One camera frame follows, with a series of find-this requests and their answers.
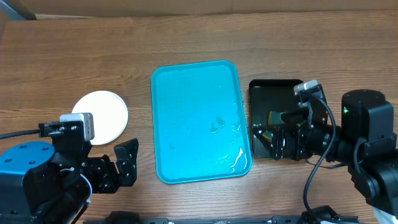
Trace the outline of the green and yellow sponge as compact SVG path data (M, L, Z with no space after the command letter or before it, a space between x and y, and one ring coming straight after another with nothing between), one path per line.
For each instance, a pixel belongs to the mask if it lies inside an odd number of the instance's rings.
M266 130L263 132L262 136L265 137L266 140L272 141L273 137L276 137L279 129L285 126L285 122L282 120L282 113L278 111L270 111L267 123Z

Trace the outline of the white plate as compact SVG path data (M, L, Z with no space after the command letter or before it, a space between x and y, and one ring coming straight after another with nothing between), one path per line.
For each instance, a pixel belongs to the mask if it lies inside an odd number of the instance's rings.
M116 140L124 132L129 112L123 99L110 91L94 91L82 97L72 113L93 115L94 138L92 145L104 145Z

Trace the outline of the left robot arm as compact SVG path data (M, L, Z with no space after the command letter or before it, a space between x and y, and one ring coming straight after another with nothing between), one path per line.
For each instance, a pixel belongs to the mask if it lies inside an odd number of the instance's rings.
M1 223L75 223L93 194L114 194L137 179L139 143L131 139L107 155L89 157L91 143L22 143L1 155Z

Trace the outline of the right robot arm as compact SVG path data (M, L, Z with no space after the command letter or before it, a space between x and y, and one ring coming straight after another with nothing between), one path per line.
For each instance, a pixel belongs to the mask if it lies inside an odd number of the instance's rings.
M292 90L251 88L251 148L258 158L309 160L347 167L357 191L375 210L397 216L394 108L380 91L352 90L341 99L341 125L321 85Z

